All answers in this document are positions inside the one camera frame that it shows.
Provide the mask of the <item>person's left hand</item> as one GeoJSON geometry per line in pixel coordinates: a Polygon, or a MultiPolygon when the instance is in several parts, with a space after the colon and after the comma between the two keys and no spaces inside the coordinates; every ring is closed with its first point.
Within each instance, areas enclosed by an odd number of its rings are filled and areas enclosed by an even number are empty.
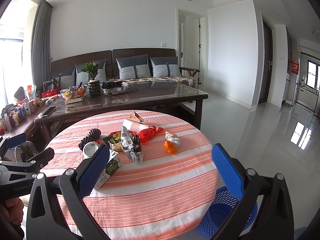
{"type": "Polygon", "coordinates": [[[21,225],[23,220],[24,204],[20,198],[12,198],[6,200],[3,205],[0,205],[1,212],[4,217],[13,225],[21,225]]]}

